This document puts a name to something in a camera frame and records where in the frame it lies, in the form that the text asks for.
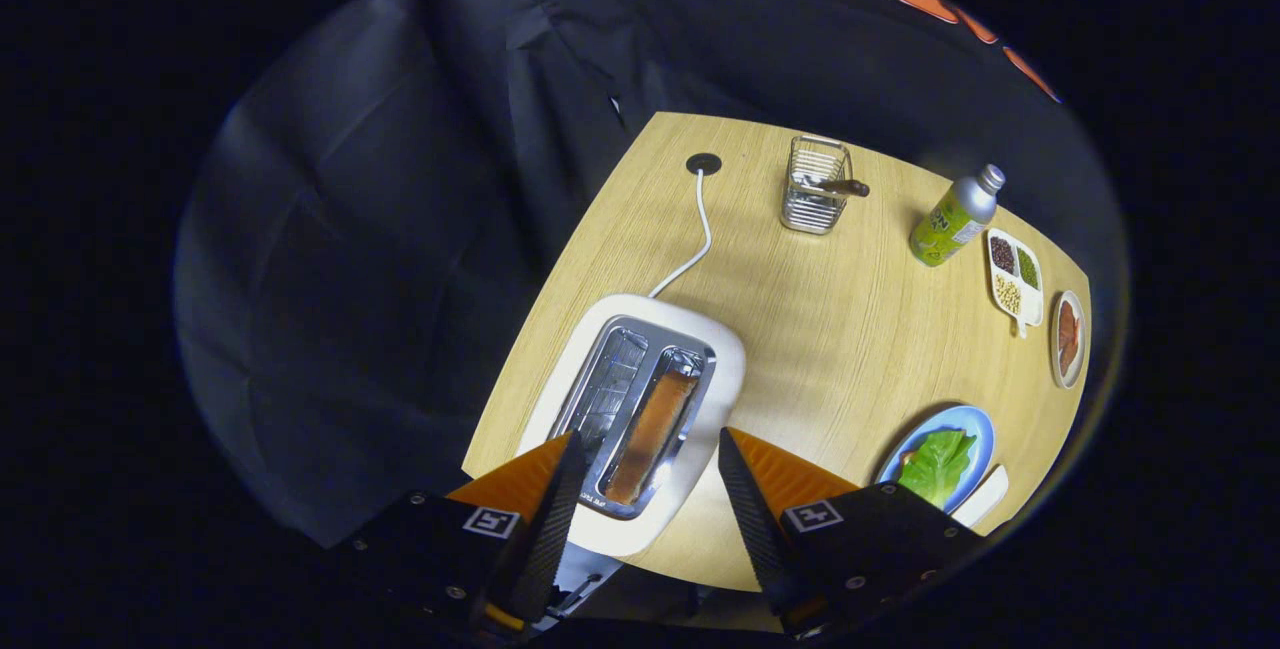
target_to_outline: green lettuce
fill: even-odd
[[[942,508],[969,469],[969,447],[977,440],[960,430],[929,431],[924,444],[910,453],[897,483]]]

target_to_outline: beans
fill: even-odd
[[[991,261],[996,262],[996,266],[1012,274],[1014,271],[1014,251],[1009,247],[1009,242],[992,236],[991,238]]]
[[[1023,292],[1016,284],[1005,279],[1005,276],[996,275],[996,298],[1000,301],[1000,306],[1005,307],[1011,315],[1018,316],[1023,311]]]
[[[1036,262],[1028,252],[1024,252],[1021,247],[1018,248],[1018,269],[1021,271],[1023,280],[1030,284],[1033,289],[1039,289],[1039,278],[1036,275]]]

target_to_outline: table surface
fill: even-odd
[[[1050,239],[1001,207],[992,227],[1037,253],[1046,297],[1041,326],[1019,339],[991,298],[986,248],[937,269],[908,236],[950,180],[896,157],[849,147],[867,198],[850,198],[827,236],[782,227],[791,138],[803,131],[658,113],[645,125],[548,276],[476,426],[462,469],[471,476],[516,454],[540,389],[576,321],[605,294],[648,294],[692,256],[704,236],[685,170],[713,152],[723,169],[704,184],[710,252],[659,300],[730,326],[746,347],[746,376],[728,424],[858,485],[872,484],[911,428],[951,405],[982,407],[996,426],[992,466],[1009,494],[974,526],[988,534],[1044,479],[1075,417],[1085,374],[1053,383],[1052,302],[1065,289],[1085,308],[1088,276]],[[1004,168],[1018,180],[1019,166]],[[758,591],[712,457],[662,535],[627,563],[687,581]]]

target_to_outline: power cord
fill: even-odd
[[[694,266],[695,262],[698,262],[698,260],[705,257],[707,252],[709,252],[710,248],[712,248],[712,225],[707,220],[707,204],[703,202],[703,177],[704,177],[703,175],[703,170],[699,169],[698,170],[698,212],[699,212],[699,216],[703,218],[703,230],[707,233],[707,243],[704,243],[703,248],[700,248],[699,252],[694,255],[694,259],[686,261],[680,269],[677,269],[676,271],[672,271],[669,275],[667,275],[667,279],[663,279],[662,283],[659,283],[658,285],[654,285],[653,292],[649,292],[649,298],[650,300],[653,300],[654,297],[657,297],[663,289],[667,288],[668,284],[671,284],[672,282],[675,282],[677,279],[677,276],[680,276],[681,274],[685,274],[686,271],[689,271],[689,268]]]

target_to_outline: wire basket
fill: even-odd
[[[788,229],[827,234],[845,211],[845,195],[818,189],[820,180],[851,179],[849,148],[835,140],[801,134],[791,140],[782,224]]]

